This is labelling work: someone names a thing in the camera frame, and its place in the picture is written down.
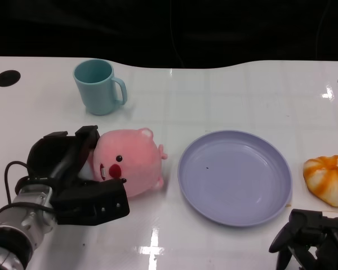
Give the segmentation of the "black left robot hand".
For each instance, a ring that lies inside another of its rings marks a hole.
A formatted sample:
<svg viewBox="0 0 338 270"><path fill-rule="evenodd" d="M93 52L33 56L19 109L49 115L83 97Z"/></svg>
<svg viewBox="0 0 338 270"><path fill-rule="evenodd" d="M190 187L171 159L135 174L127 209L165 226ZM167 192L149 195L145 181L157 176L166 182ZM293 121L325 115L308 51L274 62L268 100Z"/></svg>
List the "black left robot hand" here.
<svg viewBox="0 0 338 270"><path fill-rule="evenodd" d="M96 226L130 213L120 178L98 182L79 177L99 138L97 126L83 126L74 136L48 134L30 149L30 178L52 188L50 204L59 225Z"/></svg>

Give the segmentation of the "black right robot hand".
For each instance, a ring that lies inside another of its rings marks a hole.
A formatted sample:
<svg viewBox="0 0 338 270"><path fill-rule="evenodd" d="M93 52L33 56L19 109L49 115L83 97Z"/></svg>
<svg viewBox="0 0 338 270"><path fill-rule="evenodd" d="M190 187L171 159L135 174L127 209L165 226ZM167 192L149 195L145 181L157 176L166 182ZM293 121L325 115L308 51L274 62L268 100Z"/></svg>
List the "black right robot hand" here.
<svg viewBox="0 0 338 270"><path fill-rule="evenodd" d="M300 269L338 269L338 217L292 210L269 252L278 254L276 269L286 269L292 257Z"/></svg>

